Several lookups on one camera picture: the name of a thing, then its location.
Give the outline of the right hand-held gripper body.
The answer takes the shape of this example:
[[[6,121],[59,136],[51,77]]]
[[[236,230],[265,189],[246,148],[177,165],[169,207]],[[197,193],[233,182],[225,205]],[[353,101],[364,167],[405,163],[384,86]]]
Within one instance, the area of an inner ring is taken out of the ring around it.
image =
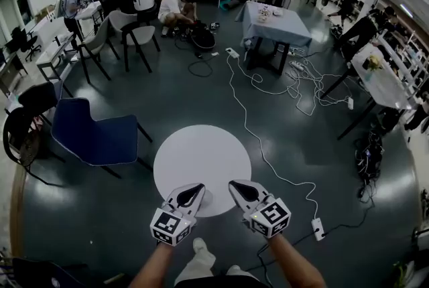
[[[269,239],[288,226],[291,212],[281,198],[271,198],[268,204],[258,206],[252,212],[245,212],[243,217],[252,231]]]

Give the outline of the person's right forearm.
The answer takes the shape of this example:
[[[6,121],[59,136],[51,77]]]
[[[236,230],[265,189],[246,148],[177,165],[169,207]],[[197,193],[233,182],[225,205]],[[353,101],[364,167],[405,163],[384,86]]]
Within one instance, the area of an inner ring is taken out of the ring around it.
[[[326,288],[319,270],[281,234],[269,238],[267,243],[292,288]]]

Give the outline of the person's white left shoe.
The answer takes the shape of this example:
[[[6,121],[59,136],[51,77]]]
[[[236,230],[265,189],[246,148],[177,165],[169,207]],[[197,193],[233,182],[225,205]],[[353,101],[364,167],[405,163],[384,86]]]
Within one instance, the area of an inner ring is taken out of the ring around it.
[[[205,256],[209,253],[207,245],[202,238],[199,238],[199,237],[195,238],[193,240],[192,245],[193,245],[195,255]]]

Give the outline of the white round table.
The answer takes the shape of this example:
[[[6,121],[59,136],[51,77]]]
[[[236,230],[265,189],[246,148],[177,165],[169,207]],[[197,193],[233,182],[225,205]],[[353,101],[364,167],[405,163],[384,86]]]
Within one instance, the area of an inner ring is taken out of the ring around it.
[[[251,161],[242,143],[228,131],[193,125],[172,133],[162,143],[154,159],[154,179],[164,199],[181,186],[204,184],[213,200],[197,216],[208,218],[235,206],[228,183],[251,179]]]

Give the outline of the person's left trouser leg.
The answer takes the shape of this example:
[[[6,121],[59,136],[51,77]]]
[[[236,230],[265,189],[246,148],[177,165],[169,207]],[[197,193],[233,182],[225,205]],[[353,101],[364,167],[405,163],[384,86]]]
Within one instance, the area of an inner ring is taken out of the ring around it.
[[[216,257],[208,249],[198,249],[194,257],[180,272],[174,285],[177,286],[182,281],[212,277],[212,267],[215,261]]]

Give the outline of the person's black shirt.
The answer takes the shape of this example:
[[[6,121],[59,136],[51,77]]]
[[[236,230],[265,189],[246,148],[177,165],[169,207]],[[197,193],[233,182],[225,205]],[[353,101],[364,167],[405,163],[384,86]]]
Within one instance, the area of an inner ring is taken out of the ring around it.
[[[253,277],[223,275],[188,279],[175,284],[174,288],[269,288]]]

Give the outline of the blue chair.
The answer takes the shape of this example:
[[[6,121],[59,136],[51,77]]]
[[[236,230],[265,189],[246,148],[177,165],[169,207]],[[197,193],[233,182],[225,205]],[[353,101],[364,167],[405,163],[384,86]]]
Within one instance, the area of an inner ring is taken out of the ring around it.
[[[135,115],[94,120],[90,102],[85,98],[62,98],[58,101],[51,126],[51,136],[65,150],[83,163],[100,167],[119,178],[110,167],[138,162],[153,171],[138,154],[138,135],[150,143],[152,138]]]

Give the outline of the black bag with logo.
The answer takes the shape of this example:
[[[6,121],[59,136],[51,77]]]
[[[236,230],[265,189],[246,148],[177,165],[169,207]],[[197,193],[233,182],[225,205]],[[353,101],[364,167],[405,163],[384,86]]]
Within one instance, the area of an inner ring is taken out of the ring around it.
[[[52,262],[14,258],[12,265],[14,279],[21,288],[86,288]]]

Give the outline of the marble table with black legs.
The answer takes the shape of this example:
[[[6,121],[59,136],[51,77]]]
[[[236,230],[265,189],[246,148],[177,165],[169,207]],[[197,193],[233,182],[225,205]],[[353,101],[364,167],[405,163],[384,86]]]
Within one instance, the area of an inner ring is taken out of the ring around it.
[[[366,70],[363,69],[362,63],[371,54],[380,59],[383,68],[374,71],[371,79],[365,81]],[[329,88],[323,91],[321,99],[327,97],[347,77],[353,75],[361,79],[363,86],[370,94],[370,99],[365,110],[337,137],[338,140],[348,135],[376,106],[389,107],[401,111],[412,108],[409,102],[410,98],[402,87],[399,78],[394,74],[393,69],[386,62],[379,48],[373,44],[367,44],[353,56],[350,61],[350,67]]]

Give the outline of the flower vase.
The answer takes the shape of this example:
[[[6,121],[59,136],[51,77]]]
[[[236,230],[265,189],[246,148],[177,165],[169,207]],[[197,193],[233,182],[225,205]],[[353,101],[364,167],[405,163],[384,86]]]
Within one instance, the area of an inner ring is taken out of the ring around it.
[[[369,81],[371,79],[374,71],[381,70],[383,68],[380,59],[373,54],[369,55],[365,59],[362,63],[362,67],[366,70],[365,81]]]

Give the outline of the beige chair with black legs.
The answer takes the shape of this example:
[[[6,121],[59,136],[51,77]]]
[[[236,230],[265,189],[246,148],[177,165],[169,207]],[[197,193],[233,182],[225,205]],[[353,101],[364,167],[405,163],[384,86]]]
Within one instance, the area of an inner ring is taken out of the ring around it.
[[[113,44],[111,43],[109,39],[109,16],[107,16],[103,22],[100,24],[97,33],[94,36],[90,36],[87,39],[85,39],[79,46],[78,46],[78,58],[80,59],[83,67],[83,72],[86,78],[86,81],[88,84],[91,84],[90,82],[90,76],[88,73],[88,69],[86,66],[86,60],[91,59],[99,68],[99,70],[102,72],[102,74],[105,76],[105,78],[110,81],[111,78],[105,71],[105,69],[101,65],[101,50],[103,47],[107,44],[111,51],[113,52],[114,56],[117,60],[120,60],[120,57],[113,47]]]
[[[141,25],[137,14],[126,14],[119,10],[111,11],[108,17],[111,27],[123,46],[125,71],[129,71],[128,48],[134,47],[145,64],[147,71],[152,73],[141,47],[152,40],[156,50],[158,52],[161,51],[155,36],[155,27],[152,25]]]

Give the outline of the cluster of small jars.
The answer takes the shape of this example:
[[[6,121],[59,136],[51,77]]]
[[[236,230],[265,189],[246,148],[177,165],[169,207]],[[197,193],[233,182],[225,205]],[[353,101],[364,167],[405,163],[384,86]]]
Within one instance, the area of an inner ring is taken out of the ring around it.
[[[266,5],[258,8],[257,20],[260,23],[265,23],[272,15],[270,8]]]

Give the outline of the white low table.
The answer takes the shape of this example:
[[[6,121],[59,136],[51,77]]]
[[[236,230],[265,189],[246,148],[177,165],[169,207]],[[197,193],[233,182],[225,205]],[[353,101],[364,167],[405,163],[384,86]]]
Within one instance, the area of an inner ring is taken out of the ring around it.
[[[76,52],[71,45],[72,40],[75,40],[72,33],[56,36],[55,40],[36,60],[36,67],[46,81],[60,80],[60,74],[56,68],[61,64],[66,54]]]

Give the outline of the white shelving unit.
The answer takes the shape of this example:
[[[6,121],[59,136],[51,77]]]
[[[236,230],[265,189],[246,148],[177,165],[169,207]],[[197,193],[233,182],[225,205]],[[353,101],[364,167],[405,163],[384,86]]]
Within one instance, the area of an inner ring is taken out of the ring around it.
[[[377,40],[389,54],[405,92],[417,102],[424,91],[429,91],[429,52],[415,31],[402,25],[396,15],[389,22],[392,27],[383,29]]]

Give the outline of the black office chair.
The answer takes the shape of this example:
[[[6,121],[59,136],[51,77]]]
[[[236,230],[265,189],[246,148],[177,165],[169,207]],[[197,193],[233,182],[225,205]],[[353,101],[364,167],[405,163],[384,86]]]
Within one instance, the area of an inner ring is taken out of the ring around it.
[[[25,61],[32,61],[32,57],[36,52],[41,51],[41,45],[36,45],[38,41],[37,36],[33,36],[32,33],[27,33],[25,29],[15,27],[11,33],[13,41],[16,43],[21,52],[26,53]]]

